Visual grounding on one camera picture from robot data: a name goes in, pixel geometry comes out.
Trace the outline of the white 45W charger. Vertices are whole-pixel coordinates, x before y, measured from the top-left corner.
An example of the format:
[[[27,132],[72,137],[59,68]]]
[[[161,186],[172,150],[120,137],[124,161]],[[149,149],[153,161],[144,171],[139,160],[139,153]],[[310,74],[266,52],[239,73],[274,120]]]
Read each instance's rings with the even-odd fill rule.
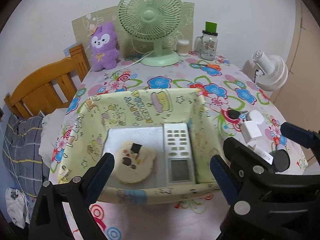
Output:
[[[273,156],[266,152],[265,150],[263,150],[260,146],[258,146],[257,144],[254,145],[250,145],[248,144],[248,147],[259,157],[261,157],[264,161],[266,161],[267,163],[269,163],[270,165],[272,165],[273,163]]]

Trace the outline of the black oval case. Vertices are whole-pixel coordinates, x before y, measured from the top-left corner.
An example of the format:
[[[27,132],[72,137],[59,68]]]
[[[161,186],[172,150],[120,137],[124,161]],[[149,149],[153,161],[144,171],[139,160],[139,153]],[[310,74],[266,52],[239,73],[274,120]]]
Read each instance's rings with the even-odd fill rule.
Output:
[[[290,157],[289,154],[284,150],[276,150],[273,153],[272,166],[276,172],[284,172],[290,167]]]

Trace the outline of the white oval earbud case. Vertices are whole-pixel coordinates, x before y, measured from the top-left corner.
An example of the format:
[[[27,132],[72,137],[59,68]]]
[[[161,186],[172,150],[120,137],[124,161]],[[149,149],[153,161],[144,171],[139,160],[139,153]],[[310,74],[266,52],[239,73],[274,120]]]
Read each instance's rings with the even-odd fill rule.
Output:
[[[254,121],[257,125],[261,125],[264,122],[264,116],[257,110],[249,111],[246,115],[247,121]]]

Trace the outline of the white remote control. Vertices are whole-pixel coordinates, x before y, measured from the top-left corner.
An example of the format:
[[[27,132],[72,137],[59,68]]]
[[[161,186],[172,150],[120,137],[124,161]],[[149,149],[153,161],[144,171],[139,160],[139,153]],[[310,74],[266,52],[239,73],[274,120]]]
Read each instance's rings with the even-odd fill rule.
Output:
[[[163,136],[167,184],[195,184],[193,154],[187,124],[164,124]]]

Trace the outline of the black car key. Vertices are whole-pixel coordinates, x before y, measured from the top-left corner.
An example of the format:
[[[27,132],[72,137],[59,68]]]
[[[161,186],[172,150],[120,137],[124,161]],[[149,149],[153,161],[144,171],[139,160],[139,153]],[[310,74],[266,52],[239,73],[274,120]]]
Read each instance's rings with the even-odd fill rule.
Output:
[[[241,115],[245,115],[248,111],[237,111],[235,109],[228,109],[227,114],[230,119],[236,120],[238,119]]]

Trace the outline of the round beige pin cushion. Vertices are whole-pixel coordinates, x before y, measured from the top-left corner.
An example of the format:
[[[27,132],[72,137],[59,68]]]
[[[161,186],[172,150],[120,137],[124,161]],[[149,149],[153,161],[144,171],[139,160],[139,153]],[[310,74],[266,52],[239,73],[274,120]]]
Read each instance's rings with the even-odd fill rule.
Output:
[[[116,178],[125,184],[135,184],[148,178],[153,171],[156,152],[132,142],[117,149],[114,159]]]

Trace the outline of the white square charger cube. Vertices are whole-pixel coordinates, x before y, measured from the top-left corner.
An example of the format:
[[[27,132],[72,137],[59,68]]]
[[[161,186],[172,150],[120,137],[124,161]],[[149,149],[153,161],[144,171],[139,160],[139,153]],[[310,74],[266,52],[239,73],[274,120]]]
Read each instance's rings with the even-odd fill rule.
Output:
[[[243,122],[240,131],[246,142],[257,140],[263,136],[256,122],[252,120]]]

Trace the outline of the beige door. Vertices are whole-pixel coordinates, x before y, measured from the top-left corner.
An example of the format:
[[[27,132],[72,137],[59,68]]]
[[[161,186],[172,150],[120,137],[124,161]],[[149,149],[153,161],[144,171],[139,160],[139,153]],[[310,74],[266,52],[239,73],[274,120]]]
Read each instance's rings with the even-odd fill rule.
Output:
[[[319,131],[319,25],[301,0],[296,0],[296,22],[286,61],[289,75],[271,99],[285,120]]]

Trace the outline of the floral tablecloth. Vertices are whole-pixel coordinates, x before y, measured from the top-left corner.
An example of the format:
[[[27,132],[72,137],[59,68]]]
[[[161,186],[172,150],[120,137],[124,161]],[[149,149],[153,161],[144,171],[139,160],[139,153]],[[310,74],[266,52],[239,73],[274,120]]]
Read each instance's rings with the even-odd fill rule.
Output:
[[[221,70],[200,64],[218,64]],[[280,111],[261,88],[223,56],[204,61],[191,52],[179,63],[166,67],[148,67],[124,59],[119,70],[90,71],[73,100],[82,103],[93,95],[169,88],[200,91],[213,112],[213,124],[221,144],[228,137],[244,140],[240,126],[245,115],[232,120],[228,109],[259,111],[264,122],[259,125],[263,136],[257,145],[267,152],[274,151],[278,145],[284,146],[290,157],[287,174],[301,175],[306,170],[308,162],[302,148],[280,133],[285,120]],[[108,239],[215,239],[228,205],[217,189],[200,198],[167,204],[97,202],[90,210]]]

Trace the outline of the white standing fan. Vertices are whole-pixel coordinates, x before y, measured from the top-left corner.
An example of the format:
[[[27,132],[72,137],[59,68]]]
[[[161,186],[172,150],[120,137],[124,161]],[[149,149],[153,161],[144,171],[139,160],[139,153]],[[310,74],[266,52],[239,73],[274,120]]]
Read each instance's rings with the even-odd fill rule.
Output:
[[[267,92],[274,92],[283,87],[289,70],[279,55],[266,55],[263,51],[257,50],[252,59],[259,69],[254,81],[258,87]]]

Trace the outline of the blue plaid bedding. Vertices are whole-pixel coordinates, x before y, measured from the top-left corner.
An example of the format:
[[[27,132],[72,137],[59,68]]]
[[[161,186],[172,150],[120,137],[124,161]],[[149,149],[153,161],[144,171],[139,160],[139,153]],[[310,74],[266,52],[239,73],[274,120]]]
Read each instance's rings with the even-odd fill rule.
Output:
[[[29,197],[36,198],[49,168],[39,154],[43,116],[24,119],[12,114],[3,141],[3,161],[17,187]]]

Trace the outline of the glass jar mug green lid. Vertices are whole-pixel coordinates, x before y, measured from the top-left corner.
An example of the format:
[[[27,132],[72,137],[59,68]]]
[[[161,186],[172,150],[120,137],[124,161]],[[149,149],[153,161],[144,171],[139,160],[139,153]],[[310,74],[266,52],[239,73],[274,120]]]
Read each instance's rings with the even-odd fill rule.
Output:
[[[195,38],[194,49],[199,57],[213,61],[217,50],[217,23],[206,22],[202,35]]]

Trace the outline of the cotton swab container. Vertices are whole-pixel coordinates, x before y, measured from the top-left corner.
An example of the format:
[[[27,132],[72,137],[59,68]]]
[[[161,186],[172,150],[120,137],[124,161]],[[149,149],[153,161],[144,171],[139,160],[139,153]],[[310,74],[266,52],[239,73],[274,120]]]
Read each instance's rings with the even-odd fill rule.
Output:
[[[189,53],[189,45],[189,40],[178,40],[176,46],[178,55],[187,56]]]

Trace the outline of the wooden bed headboard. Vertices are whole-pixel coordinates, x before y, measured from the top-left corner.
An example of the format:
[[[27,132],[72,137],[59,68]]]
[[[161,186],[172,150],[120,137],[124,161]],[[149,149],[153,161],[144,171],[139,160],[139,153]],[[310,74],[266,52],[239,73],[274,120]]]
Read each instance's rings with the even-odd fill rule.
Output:
[[[76,94],[71,73],[82,81],[90,70],[84,46],[69,49],[70,56],[41,67],[24,78],[12,94],[4,98],[5,104],[16,116],[30,118],[66,108]]]

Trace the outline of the orange handled scissors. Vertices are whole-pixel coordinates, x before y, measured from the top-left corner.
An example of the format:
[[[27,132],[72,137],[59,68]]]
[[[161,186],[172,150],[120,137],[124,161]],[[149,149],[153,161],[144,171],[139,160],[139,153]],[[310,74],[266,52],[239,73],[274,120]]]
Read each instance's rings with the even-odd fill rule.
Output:
[[[208,68],[212,68],[215,70],[220,71],[221,67],[218,64],[200,64],[201,67],[208,67]]]

